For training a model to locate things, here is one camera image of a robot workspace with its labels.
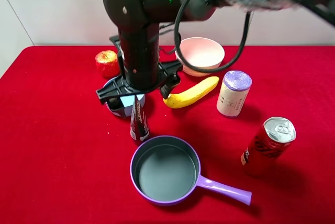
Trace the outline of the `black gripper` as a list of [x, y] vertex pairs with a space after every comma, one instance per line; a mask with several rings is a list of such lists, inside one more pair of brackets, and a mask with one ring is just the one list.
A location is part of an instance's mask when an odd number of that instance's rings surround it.
[[109, 40], [117, 47], [120, 74], [111, 83], [96, 91], [101, 104], [107, 102], [109, 111], [125, 116], [121, 97], [150, 93], [156, 89], [167, 99], [173, 88], [180, 84], [180, 61], [160, 62], [159, 24], [150, 24], [135, 33], [119, 31]]

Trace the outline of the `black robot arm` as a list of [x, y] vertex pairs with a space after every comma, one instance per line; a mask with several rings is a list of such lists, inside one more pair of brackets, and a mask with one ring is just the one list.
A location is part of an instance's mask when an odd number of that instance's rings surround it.
[[116, 105], [123, 96], [145, 94], [155, 89], [167, 98], [179, 84], [178, 72], [187, 61], [184, 57], [168, 62], [159, 60], [161, 29], [174, 26], [175, 50], [181, 54], [180, 23], [208, 20], [217, 8], [239, 6], [245, 10], [242, 39], [230, 63], [213, 70], [198, 67], [198, 72], [217, 73], [237, 61], [245, 46], [251, 13], [255, 10], [282, 10], [300, 5], [334, 24], [334, 0], [103, 0], [103, 3], [118, 28], [118, 35], [110, 40], [118, 48], [120, 75], [97, 90], [102, 104]]

